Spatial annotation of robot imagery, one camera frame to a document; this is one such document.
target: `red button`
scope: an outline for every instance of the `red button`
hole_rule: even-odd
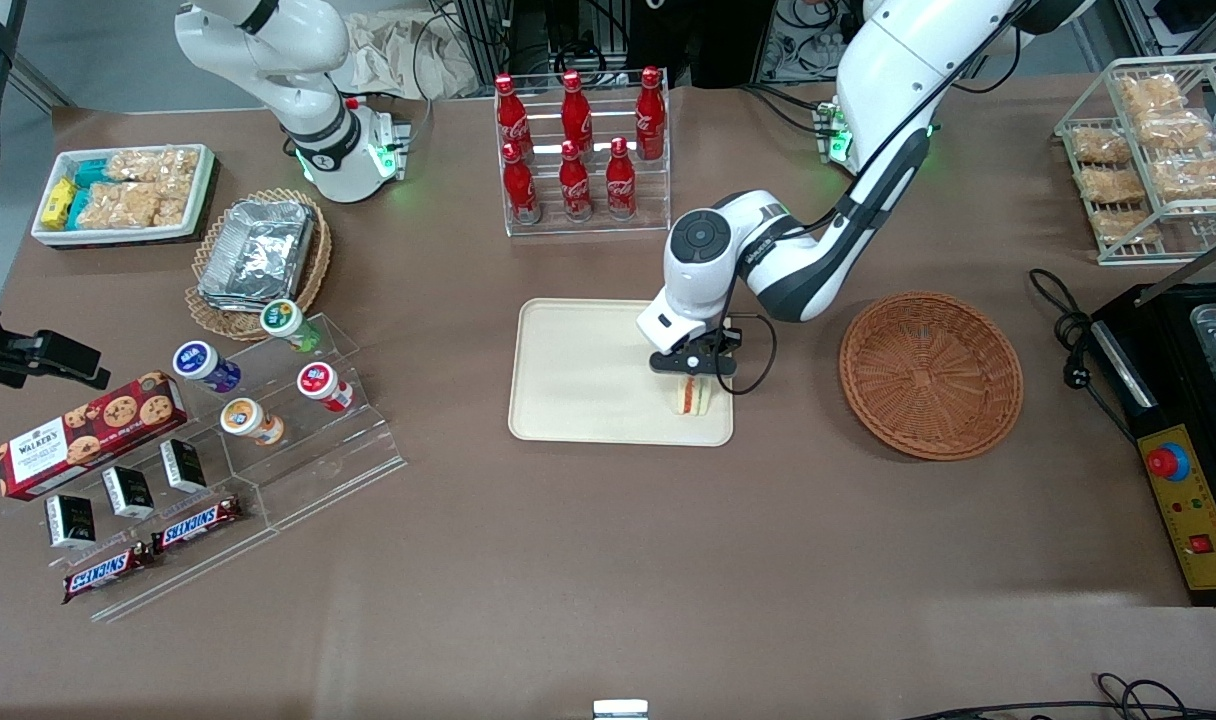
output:
[[[1212,552],[1212,539],[1209,536],[1190,536],[1190,552],[1197,555]]]
[[[1178,473],[1180,465],[1176,454],[1169,448],[1155,448],[1145,455],[1145,466],[1161,478],[1171,478]]]

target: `wicker basket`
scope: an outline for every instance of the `wicker basket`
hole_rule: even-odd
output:
[[[305,268],[302,269],[302,286],[298,288],[297,298],[294,299],[297,305],[305,313],[313,302],[315,302],[315,297],[319,296],[319,288],[323,286],[323,276],[328,272],[328,259],[333,254],[333,234],[328,229],[328,220],[323,219],[323,210],[319,209],[319,204],[314,199],[295,190],[263,190],[253,192],[243,199],[264,199],[268,202],[292,199],[304,206],[310,206],[315,210],[315,232],[311,236],[310,255],[306,258]],[[204,274],[207,261],[212,258],[212,246],[216,242],[219,234],[221,234],[221,227],[229,214],[229,208],[221,213],[221,216],[212,224],[209,232],[206,234],[204,242],[199,243],[199,249],[195,252],[195,261],[191,263],[191,269],[195,270],[196,281]],[[186,291],[186,305],[191,309],[191,316],[195,317],[195,321],[206,331],[242,342],[264,341],[266,337],[265,331],[261,331],[259,314],[218,310],[199,297],[198,286]]]
[[[1021,365],[995,324],[938,293],[867,306],[840,347],[844,395],[861,423],[927,460],[964,460],[1009,434],[1021,411]]]

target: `red cookie box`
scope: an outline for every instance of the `red cookie box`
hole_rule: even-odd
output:
[[[35,500],[186,423],[178,382],[156,370],[0,446],[0,493]]]

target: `coca-cola bottle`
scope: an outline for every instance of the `coca-cola bottle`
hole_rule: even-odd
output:
[[[612,139],[612,159],[608,159],[608,214],[614,220],[635,218],[635,165],[630,163],[625,137]]]
[[[666,152],[666,101],[662,100],[662,71],[644,68],[644,88],[635,102],[636,145],[641,161],[657,161]]]
[[[520,146],[513,142],[503,144],[502,159],[506,161],[502,179],[506,182],[506,196],[511,201],[511,216],[520,225],[536,224],[541,219],[541,206],[536,201],[533,170],[524,164]]]
[[[573,223],[585,223],[590,219],[590,175],[581,164],[581,151],[578,144],[564,140],[561,153],[559,186],[563,187],[563,212]]]
[[[527,126],[524,102],[516,96],[516,79],[502,73],[497,75],[497,124],[502,128],[502,142],[513,142],[524,161],[533,158],[533,134]]]
[[[576,144],[581,154],[593,151],[593,133],[590,131],[590,102],[581,92],[581,77],[578,71],[563,73],[563,137]]]

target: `table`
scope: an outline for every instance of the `table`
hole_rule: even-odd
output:
[[[325,206],[337,246],[316,305],[362,348],[407,468],[113,625],[58,606],[38,511],[0,516],[0,720],[554,719],[604,697],[648,698],[666,720],[874,719],[1093,697],[1102,670],[1216,707],[1216,611],[1184,607],[1138,457],[1062,386],[1053,311],[1025,279],[1048,268],[1092,309],[1165,272],[1091,260],[1048,141],[1090,79],[947,96],[908,197],[827,314],[778,325],[776,369],[714,450],[510,435],[520,305],[652,297],[663,237],[513,246],[492,105],[437,106],[406,182]],[[58,150],[210,145],[218,208],[308,190],[264,111],[55,118]],[[812,219],[845,186],[748,96],[677,91],[672,124],[676,210],[767,187]],[[27,242],[6,327],[60,330],[136,377],[201,336],[182,302],[192,252]],[[914,461],[848,410],[841,333],[906,289],[952,293],[1009,336],[1028,395],[995,451]],[[748,331],[750,373],[767,343]],[[88,396],[0,387],[0,441]]]

